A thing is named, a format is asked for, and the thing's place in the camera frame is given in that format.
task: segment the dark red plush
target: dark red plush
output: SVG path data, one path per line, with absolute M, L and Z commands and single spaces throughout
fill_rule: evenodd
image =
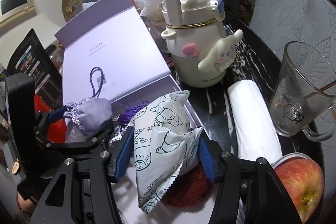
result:
M 178 177 L 161 199 L 166 206 L 188 208 L 203 201 L 211 188 L 210 179 L 205 176 L 202 164 Z

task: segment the gift box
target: gift box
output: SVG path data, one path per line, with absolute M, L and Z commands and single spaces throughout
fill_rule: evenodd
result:
M 124 106 L 153 102 L 179 91 L 160 51 L 131 0 L 100 0 L 71 19 L 55 34 L 65 47 L 63 62 L 63 103 L 91 97 L 101 83 L 100 98 L 113 103 L 113 115 Z M 190 126 L 203 126 L 191 104 L 184 110 Z M 217 194 L 197 208 L 183 211 L 161 203 L 145 214 L 138 207 L 136 170 L 131 158 L 125 177 L 112 184 L 124 223 L 208 223 Z

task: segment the qr code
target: qr code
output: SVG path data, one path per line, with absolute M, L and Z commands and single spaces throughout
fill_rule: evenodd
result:
M 97 78 L 98 88 L 100 88 L 100 82 L 101 82 L 101 76 L 99 76 L 99 77 Z M 104 75 L 103 84 L 106 84 L 106 78 L 105 78 L 105 75 Z

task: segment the glass handle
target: glass handle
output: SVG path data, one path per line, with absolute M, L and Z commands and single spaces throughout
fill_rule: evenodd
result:
M 330 111 L 331 116 L 334 118 L 334 120 L 336 122 L 336 106 L 334 104 L 331 104 L 328 107 L 328 109 Z M 329 139 L 332 136 L 334 130 L 330 130 L 327 133 L 319 134 L 319 133 L 315 133 L 313 130 L 311 130 L 309 126 L 306 126 L 306 128 L 303 129 L 303 132 L 306 135 L 306 137 L 308 139 L 310 139 L 311 141 L 321 142 L 321 141 L 325 141 L 325 140 Z

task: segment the cup rim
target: cup rim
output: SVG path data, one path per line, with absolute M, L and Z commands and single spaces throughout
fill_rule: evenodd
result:
M 322 90 L 318 89 L 317 87 L 315 87 L 310 81 L 307 80 L 306 77 L 303 76 L 303 74 L 298 70 L 298 68 L 294 65 L 293 61 L 290 59 L 289 55 L 288 55 L 288 52 L 287 52 L 287 48 L 290 44 L 292 43 L 300 43 L 300 44 L 303 44 L 303 45 L 306 45 L 310 48 L 312 48 L 313 50 L 319 52 L 317 49 L 313 48 L 312 46 L 306 44 L 306 43 L 303 43 L 303 42 L 299 42 L 299 41 L 291 41 L 291 42 L 288 42 L 286 45 L 285 45 L 285 49 L 283 51 L 283 55 L 286 57 L 287 61 L 290 63 L 290 65 L 296 70 L 296 72 L 313 88 L 316 90 L 317 93 L 319 93 L 320 95 L 323 95 L 327 98 L 330 98 L 330 99 L 335 99 L 336 98 L 336 94 L 335 95 L 329 95 L 327 93 L 324 93 Z M 323 58 L 328 62 L 328 64 L 332 67 L 332 69 L 334 70 L 334 73 L 336 75 L 336 71 L 334 69 L 334 67 L 330 64 L 330 62 L 323 56 Z

